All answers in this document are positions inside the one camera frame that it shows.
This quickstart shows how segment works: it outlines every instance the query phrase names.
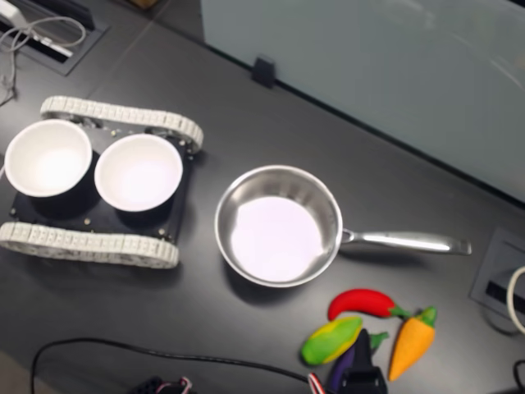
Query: frosted glass panel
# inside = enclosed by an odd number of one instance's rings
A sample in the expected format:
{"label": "frosted glass panel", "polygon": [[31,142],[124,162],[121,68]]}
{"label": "frosted glass panel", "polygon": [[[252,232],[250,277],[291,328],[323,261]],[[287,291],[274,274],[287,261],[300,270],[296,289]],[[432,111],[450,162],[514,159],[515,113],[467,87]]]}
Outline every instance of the frosted glass panel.
{"label": "frosted glass panel", "polygon": [[208,44],[525,201],[525,9],[202,0]]}

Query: bowl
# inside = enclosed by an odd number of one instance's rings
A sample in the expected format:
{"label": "bowl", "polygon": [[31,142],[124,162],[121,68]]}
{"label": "bowl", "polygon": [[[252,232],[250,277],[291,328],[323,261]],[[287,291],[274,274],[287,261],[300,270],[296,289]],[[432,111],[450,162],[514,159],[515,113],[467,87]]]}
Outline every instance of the bowl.
{"label": "bowl", "polygon": [[75,186],[91,164],[84,130],[70,121],[37,121],[22,130],[6,151],[5,171],[25,195],[51,197]]}
{"label": "bowl", "polygon": [[130,135],[106,149],[95,168],[95,185],[121,211],[147,211],[166,202],[182,178],[177,149],[161,137]]}

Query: red chili pepper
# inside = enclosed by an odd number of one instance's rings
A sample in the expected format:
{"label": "red chili pepper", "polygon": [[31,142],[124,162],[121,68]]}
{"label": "red chili pepper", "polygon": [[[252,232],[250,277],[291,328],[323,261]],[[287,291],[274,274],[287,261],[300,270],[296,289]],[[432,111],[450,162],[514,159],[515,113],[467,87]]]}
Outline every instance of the red chili pepper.
{"label": "red chili pepper", "polygon": [[379,318],[411,315],[400,308],[388,295],[369,289],[353,289],[339,294],[330,303],[328,319],[333,320],[346,310],[371,314]]}

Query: dark table surface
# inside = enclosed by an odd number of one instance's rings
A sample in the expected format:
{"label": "dark table surface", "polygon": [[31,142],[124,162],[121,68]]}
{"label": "dark table surface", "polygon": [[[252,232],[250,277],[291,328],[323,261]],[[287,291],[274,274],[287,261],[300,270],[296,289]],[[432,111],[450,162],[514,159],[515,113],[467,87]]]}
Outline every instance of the dark table surface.
{"label": "dark table surface", "polygon": [[[525,213],[476,186],[334,117],[127,7],[94,2],[112,25],[67,78],[20,56],[20,99],[0,108],[0,150],[39,117],[52,94],[179,112],[204,130],[172,271],[43,260],[0,250],[0,350],[25,367],[39,346],[105,337],[159,350],[217,355],[307,373],[303,340],[326,322],[331,298],[351,287],[382,290],[406,309],[438,308],[436,340],[390,392],[503,393],[525,338],[468,298],[493,231],[525,236]],[[289,290],[254,286],[216,246],[212,218],[225,188],[265,164],[301,167],[322,179],[354,230],[431,231],[472,241],[470,257],[391,253],[340,255],[316,280]],[[0,180],[0,219],[14,190]],[[399,320],[364,318],[392,338]],[[375,355],[387,370],[393,339]],[[325,378],[329,366],[315,369]],[[190,377],[201,393],[302,393],[301,383],[235,367],[156,360],[77,345],[53,350],[40,376],[59,392],[124,393],[158,374]]]}

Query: orange carrot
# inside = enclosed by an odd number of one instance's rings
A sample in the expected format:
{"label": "orange carrot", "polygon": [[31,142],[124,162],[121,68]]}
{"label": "orange carrot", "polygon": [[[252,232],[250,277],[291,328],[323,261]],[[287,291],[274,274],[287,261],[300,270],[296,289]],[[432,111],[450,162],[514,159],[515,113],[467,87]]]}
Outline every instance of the orange carrot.
{"label": "orange carrot", "polygon": [[388,380],[396,380],[425,354],[434,340],[436,316],[436,308],[429,306],[403,324],[392,354]]}

